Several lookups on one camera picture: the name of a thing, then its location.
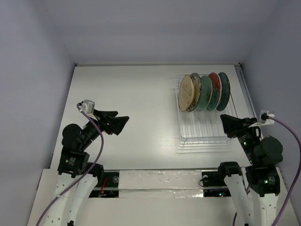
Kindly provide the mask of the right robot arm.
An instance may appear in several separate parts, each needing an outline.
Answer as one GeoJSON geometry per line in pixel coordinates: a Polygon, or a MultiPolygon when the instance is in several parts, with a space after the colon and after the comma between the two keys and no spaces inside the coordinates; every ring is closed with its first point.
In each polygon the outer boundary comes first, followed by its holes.
{"type": "Polygon", "coordinates": [[[274,137],[261,137],[256,118],[220,115],[224,133],[237,138],[250,166],[242,172],[235,161],[222,162],[217,181],[230,191],[237,216],[245,226],[270,226],[277,217],[280,177],[276,165],[283,160],[282,144],[274,137]]]}

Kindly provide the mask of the blue floral white plate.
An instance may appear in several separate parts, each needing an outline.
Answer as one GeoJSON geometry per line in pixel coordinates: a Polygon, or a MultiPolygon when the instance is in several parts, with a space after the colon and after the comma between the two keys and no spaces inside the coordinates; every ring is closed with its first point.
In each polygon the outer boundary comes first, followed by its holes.
{"type": "Polygon", "coordinates": [[[196,109],[201,93],[201,79],[198,73],[192,73],[190,78],[194,85],[194,96],[191,105],[188,107],[187,112],[192,112],[196,109]]]}

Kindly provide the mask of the light green plate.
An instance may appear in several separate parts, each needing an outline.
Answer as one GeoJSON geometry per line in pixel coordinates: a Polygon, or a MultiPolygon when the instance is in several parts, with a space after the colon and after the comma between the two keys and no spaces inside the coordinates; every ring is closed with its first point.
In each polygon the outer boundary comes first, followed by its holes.
{"type": "Polygon", "coordinates": [[[204,75],[201,80],[201,92],[196,111],[203,111],[207,108],[212,95],[212,82],[209,76],[204,75]]]}

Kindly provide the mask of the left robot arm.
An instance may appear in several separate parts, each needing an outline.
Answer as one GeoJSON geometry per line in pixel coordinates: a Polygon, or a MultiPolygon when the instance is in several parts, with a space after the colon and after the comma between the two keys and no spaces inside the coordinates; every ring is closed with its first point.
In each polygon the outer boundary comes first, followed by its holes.
{"type": "Polygon", "coordinates": [[[57,168],[57,183],[53,200],[47,205],[36,225],[76,226],[87,200],[95,188],[104,181],[103,165],[98,164],[101,154],[89,162],[86,149],[103,134],[119,135],[128,116],[118,117],[117,111],[93,110],[91,115],[80,109],[88,119],[81,128],[77,124],[67,125],[62,132],[62,151],[57,168]]]}

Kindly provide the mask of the beige bird plate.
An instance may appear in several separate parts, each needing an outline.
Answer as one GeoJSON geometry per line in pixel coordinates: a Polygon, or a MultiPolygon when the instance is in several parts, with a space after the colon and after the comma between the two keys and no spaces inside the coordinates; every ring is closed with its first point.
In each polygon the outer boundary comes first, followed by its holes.
{"type": "Polygon", "coordinates": [[[179,86],[178,105],[181,111],[186,111],[194,98],[194,85],[191,75],[185,75],[179,86]]]}

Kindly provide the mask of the red teal flower plate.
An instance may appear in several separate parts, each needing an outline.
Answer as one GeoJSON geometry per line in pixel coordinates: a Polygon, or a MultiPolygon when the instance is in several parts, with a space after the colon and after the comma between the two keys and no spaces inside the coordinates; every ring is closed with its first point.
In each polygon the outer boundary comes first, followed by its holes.
{"type": "Polygon", "coordinates": [[[222,83],[217,73],[210,73],[208,77],[212,83],[212,95],[206,110],[213,111],[217,108],[221,99],[222,83]]]}

